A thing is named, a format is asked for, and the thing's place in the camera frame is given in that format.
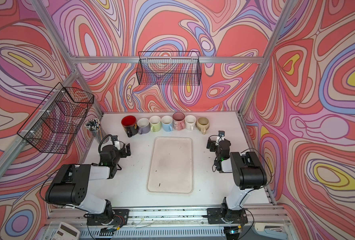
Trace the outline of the beige teapot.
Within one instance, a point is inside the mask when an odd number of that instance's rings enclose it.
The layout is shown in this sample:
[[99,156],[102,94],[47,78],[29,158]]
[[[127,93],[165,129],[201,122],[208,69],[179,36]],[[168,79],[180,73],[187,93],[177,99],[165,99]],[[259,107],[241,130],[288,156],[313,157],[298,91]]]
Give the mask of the beige teapot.
[[208,118],[205,117],[200,117],[196,121],[196,128],[203,134],[205,135],[207,130],[209,129],[209,120]]

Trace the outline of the black mug red inside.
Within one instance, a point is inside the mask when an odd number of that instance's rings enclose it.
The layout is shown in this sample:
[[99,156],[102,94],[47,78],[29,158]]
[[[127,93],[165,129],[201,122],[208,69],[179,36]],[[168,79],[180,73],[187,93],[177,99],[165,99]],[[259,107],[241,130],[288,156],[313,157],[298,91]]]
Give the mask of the black mug red inside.
[[137,119],[135,116],[132,116],[132,115],[125,116],[124,118],[122,118],[121,124],[122,124],[128,138],[133,137],[139,131],[139,128],[137,125]]

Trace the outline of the white mug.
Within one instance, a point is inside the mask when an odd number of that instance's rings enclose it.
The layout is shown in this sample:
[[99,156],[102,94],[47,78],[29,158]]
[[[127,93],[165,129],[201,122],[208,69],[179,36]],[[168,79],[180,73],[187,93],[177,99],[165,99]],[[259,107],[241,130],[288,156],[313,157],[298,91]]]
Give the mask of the white mug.
[[188,131],[195,130],[196,127],[196,117],[193,115],[187,115],[184,119],[185,122],[185,129]]

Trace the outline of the purple mug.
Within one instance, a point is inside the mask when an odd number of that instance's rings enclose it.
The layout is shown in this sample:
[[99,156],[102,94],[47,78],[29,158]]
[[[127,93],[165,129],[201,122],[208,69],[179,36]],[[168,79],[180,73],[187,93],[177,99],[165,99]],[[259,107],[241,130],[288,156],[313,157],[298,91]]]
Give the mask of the purple mug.
[[144,135],[151,131],[150,121],[147,118],[141,118],[137,121],[138,134]]

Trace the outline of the pink mug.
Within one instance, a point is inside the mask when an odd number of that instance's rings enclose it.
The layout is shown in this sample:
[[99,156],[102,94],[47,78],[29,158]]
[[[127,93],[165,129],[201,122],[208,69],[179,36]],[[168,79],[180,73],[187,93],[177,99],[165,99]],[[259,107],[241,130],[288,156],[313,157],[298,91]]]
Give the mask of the pink mug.
[[176,131],[185,129],[185,114],[182,112],[176,112],[173,114],[173,128]]

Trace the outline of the beige serving tray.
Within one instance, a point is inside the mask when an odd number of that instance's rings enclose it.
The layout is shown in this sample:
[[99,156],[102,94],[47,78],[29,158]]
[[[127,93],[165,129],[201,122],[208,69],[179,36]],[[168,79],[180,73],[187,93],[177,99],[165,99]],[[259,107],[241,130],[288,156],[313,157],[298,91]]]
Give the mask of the beige serving tray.
[[154,141],[147,190],[151,193],[190,194],[193,191],[191,138],[157,137]]

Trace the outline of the light green mug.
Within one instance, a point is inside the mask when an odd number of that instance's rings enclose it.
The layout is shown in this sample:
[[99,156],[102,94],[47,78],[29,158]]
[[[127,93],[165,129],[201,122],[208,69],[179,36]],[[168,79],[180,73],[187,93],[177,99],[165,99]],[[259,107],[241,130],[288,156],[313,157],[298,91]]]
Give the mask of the light green mug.
[[152,132],[159,132],[161,130],[162,122],[159,116],[150,117],[149,122],[150,122]]

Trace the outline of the light blue mug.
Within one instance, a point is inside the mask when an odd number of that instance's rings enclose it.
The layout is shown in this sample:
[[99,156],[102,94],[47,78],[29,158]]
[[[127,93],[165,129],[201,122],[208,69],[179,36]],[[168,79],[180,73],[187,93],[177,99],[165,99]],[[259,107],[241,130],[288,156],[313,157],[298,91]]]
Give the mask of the light blue mug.
[[171,116],[163,116],[161,118],[162,128],[165,132],[171,132],[173,128],[173,118]]

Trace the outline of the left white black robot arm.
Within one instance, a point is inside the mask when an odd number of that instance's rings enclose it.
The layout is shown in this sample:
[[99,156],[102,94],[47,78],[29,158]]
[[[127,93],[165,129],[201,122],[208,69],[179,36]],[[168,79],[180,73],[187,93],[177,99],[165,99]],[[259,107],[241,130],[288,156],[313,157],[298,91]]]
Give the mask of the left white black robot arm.
[[115,217],[109,200],[101,199],[88,190],[89,183],[113,179],[121,158],[131,155],[131,145],[115,141],[98,149],[100,162],[96,164],[63,165],[45,193],[44,200],[53,205],[71,206],[86,212],[88,221],[109,225]]

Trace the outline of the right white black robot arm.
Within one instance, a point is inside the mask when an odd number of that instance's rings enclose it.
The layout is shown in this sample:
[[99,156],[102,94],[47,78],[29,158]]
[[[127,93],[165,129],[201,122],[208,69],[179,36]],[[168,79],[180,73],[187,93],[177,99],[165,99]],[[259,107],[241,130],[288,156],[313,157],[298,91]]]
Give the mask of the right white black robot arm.
[[208,138],[206,148],[215,153],[212,171],[231,173],[234,186],[225,197],[219,208],[208,208],[207,218],[209,224],[241,224],[248,222],[243,207],[250,194],[263,188],[267,184],[266,172],[255,152],[250,149],[241,153],[230,151],[231,142],[222,135],[216,140]]

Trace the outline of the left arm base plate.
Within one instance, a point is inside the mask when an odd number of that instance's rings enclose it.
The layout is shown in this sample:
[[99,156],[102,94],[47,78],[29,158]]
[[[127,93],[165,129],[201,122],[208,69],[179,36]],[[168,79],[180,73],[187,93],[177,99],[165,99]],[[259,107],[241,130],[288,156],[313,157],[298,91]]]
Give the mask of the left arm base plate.
[[84,217],[87,219],[88,226],[111,226],[120,227],[124,226],[128,222],[128,209],[118,209],[104,211],[101,214],[84,214]]

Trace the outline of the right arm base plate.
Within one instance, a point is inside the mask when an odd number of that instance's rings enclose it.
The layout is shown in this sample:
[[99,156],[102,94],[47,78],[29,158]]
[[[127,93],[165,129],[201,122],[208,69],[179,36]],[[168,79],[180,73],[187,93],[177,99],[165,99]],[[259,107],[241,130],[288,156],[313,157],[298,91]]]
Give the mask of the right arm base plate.
[[247,214],[242,210],[229,210],[222,208],[208,208],[206,209],[206,218],[209,224],[238,224],[244,226],[248,223]]

